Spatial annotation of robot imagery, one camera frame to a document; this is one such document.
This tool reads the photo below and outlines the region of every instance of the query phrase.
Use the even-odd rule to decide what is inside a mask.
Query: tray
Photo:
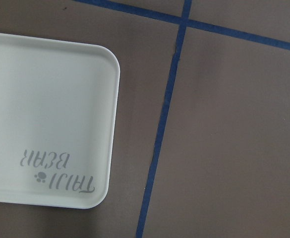
[[[105,198],[118,82],[104,47],[0,34],[0,202],[85,209]]]

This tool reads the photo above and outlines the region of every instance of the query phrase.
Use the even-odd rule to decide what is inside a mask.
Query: blue tape
[[[171,98],[172,98],[172,94],[173,94],[173,90],[174,90],[175,76],[176,76],[176,72],[177,72],[177,68],[178,68],[178,63],[180,60],[186,25],[187,25],[188,18],[189,18],[191,2],[192,2],[192,0],[185,0],[184,5],[183,5],[181,21],[180,21],[180,25],[179,25],[179,29],[178,29],[177,38],[176,38],[176,50],[175,50],[175,54],[173,56],[173,59],[171,61],[169,77],[168,77],[168,82],[167,82],[166,91],[165,91],[164,104],[163,104],[163,107],[161,110],[160,120],[159,120],[159,124],[158,124],[158,129],[157,129],[153,159],[152,159],[152,162],[151,162],[150,167],[149,167],[143,202],[142,202],[142,206],[140,209],[138,226],[137,226],[137,230],[136,230],[136,237],[137,238],[142,238],[142,236],[143,236],[143,231],[144,231],[144,227],[145,227],[150,197],[151,197],[151,193],[152,193],[152,189],[153,189],[153,185],[154,185],[154,180],[155,180],[155,175],[156,175],[156,170],[157,170],[157,165],[158,165],[158,159],[159,159],[161,145],[162,145],[163,138],[164,138],[167,117],[168,117],[169,108],[170,108],[170,102],[171,102]]]
[[[83,3],[95,5],[95,6],[100,6],[100,7],[116,10],[116,11],[122,11],[122,12],[130,13],[130,14],[134,14],[138,16],[144,16],[144,17],[148,17],[148,18],[152,18],[152,19],[156,19],[160,21],[166,21],[166,22],[174,23],[174,24],[180,24],[180,21],[181,21],[181,17],[178,17],[178,16],[173,16],[166,13],[143,9],[143,8],[135,7],[135,6],[129,6],[126,4],[107,1],[107,0],[75,0],[75,1],[83,2]]]
[[[231,36],[234,38],[239,38],[239,39],[243,39],[247,41],[253,41],[253,42],[257,42],[257,43],[268,45],[268,46],[278,47],[278,48],[290,51],[290,43],[286,41],[279,41],[279,40],[272,39],[269,37],[259,36],[259,35],[243,32],[243,31],[233,30],[230,28],[216,26],[216,25],[212,25],[212,24],[208,24],[208,23],[204,23],[200,21],[194,21],[194,20],[189,20],[187,26],[191,28],[199,29],[199,30],[218,33],[225,36]]]

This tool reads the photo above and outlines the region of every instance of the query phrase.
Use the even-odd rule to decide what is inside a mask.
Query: blue tape strip
[[[175,50],[173,59],[171,61],[169,77],[168,77],[168,82],[167,82],[166,91],[165,91],[164,104],[161,110],[160,120],[158,124],[158,129],[157,129],[153,159],[149,167],[146,188],[144,192],[143,202],[142,202],[139,220],[138,220],[138,226],[136,230],[137,238],[142,238],[144,227],[145,227],[151,192],[153,189],[157,165],[158,165],[158,159],[159,159],[161,145],[164,138],[170,102],[171,102],[171,98],[172,98],[172,94],[174,90],[175,76],[176,76],[176,72],[178,68],[178,62],[180,60],[186,25],[188,22],[189,13],[191,9],[191,2],[192,0],[185,0],[184,5],[183,5],[181,22],[179,25],[178,34],[177,34],[177,38],[175,42],[176,50]]]
[[[257,43],[268,45],[268,46],[274,46],[274,47],[278,47],[278,48],[282,48],[282,49],[290,51],[289,42],[279,41],[279,40],[272,39],[269,37],[259,36],[259,35],[243,32],[243,31],[237,31],[230,28],[216,26],[216,25],[212,25],[212,24],[208,24],[208,23],[204,23],[200,21],[194,21],[194,20],[189,20],[187,26],[191,28],[196,28],[196,29],[204,30],[204,31],[210,31],[213,33],[231,36],[231,37],[235,37],[235,38],[239,38],[239,39],[243,39],[247,41],[253,41],[253,42],[257,42]]]
[[[144,16],[144,17],[148,17],[148,18],[152,18],[152,19],[156,19],[160,21],[166,21],[166,22],[170,22],[174,24],[180,24],[180,21],[181,21],[181,17],[178,17],[178,16],[173,16],[173,15],[169,15],[169,14],[165,14],[165,13],[161,13],[157,11],[143,9],[140,7],[129,6],[126,4],[112,2],[108,0],[75,0],[75,1],[83,2],[83,3],[95,5],[95,6],[100,6],[100,7],[116,10],[116,11],[122,11],[122,12],[130,13],[130,14],[134,14],[138,16]]]

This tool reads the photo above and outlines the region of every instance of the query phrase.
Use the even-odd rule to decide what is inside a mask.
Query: paw print
[[[38,175],[35,175],[35,178],[37,178],[37,182],[46,182],[45,178],[47,175],[44,172],[39,172]]]

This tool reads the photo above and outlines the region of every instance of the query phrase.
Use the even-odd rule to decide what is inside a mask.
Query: brown floor
[[[183,0],[115,2],[181,16]],[[290,42],[290,3],[190,19]],[[121,68],[110,188],[88,210],[0,203],[0,238],[135,237],[178,25],[70,0],[0,0],[0,32],[102,45]],[[187,28],[146,238],[290,238],[290,51]]]

